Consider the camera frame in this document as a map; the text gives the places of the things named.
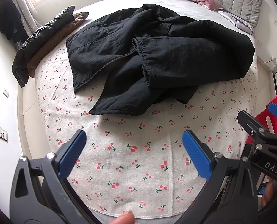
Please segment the hanging black clothes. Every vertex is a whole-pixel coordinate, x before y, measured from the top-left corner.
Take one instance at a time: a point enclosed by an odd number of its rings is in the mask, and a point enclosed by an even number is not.
[[[243,78],[254,56],[246,35],[154,4],[104,16],[66,43],[74,92],[113,68],[93,115],[141,115],[169,98],[186,104],[199,85]]]
[[[0,0],[0,31],[14,43],[23,43],[28,38],[20,13],[12,0]]]

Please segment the tile floor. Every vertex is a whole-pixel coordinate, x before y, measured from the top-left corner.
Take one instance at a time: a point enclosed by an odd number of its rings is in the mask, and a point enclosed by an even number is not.
[[[258,64],[258,95],[255,115],[263,111],[270,101],[271,90],[268,73]],[[23,88],[23,107],[20,114],[23,115],[25,132],[29,150],[33,159],[42,158],[50,152],[50,146],[41,122],[39,106],[35,90],[35,80],[29,78],[28,84]]]

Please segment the gray curtain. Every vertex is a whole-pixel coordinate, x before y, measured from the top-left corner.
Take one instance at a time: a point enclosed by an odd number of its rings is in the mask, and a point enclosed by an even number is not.
[[[17,10],[20,12],[24,29],[28,36],[31,36],[42,26],[38,20],[38,13],[31,0],[12,0]]]

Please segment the silver screw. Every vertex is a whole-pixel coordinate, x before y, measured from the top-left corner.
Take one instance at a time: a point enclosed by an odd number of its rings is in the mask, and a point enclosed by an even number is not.
[[[215,152],[215,157],[216,157],[216,158],[222,158],[223,155],[222,155],[221,152]]]
[[[263,146],[259,143],[255,146],[255,149],[262,150]]]
[[[49,153],[47,153],[47,155],[46,155],[46,157],[48,158],[48,159],[53,159],[54,158],[54,153],[53,152],[49,152]]]
[[[21,156],[21,157],[19,158],[19,160],[25,161],[25,160],[26,160],[26,157],[25,157],[25,156]]]
[[[246,156],[242,157],[242,161],[248,162],[248,157],[246,157]]]

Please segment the bedsheet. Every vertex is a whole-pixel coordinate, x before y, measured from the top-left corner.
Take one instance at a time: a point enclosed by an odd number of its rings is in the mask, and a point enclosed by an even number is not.
[[[105,0],[76,12],[90,12],[84,26],[120,9],[154,3],[194,19],[237,29],[220,14],[188,0]],[[246,34],[254,44],[254,37]],[[254,114],[257,58],[242,79],[202,85],[188,104],[165,100],[141,116],[90,115],[106,72],[73,93],[72,72],[62,41],[38,65],[35,85],[46,135],[56,151],[77,129],[87,145],[68,180],[91,209],[111,216],[133,210],[136,218],[183,213],[205,183],[182,145],[192,129],[212,151],[241,156],[248,134],[237,122],[240,110]]]

